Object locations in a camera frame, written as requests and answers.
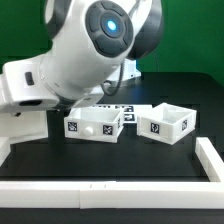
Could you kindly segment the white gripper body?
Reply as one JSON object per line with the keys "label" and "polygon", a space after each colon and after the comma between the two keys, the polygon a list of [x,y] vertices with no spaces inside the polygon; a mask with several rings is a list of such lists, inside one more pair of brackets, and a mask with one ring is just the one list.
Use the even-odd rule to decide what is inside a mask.
{"label": "white gripper body", "polygon": [[0,75],[0,113],[52,110],[59,98],[42,82],[40,58],[7,62]]}

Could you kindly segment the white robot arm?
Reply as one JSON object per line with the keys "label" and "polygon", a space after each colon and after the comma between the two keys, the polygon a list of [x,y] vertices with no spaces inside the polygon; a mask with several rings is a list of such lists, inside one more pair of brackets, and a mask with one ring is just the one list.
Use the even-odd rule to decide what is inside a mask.
{"label": "white robot arm", "polygon": [[49,51],[3,65],[0,113],[97,103],[125,60],[140,59],[163,31],[161,0],[46,0]]}

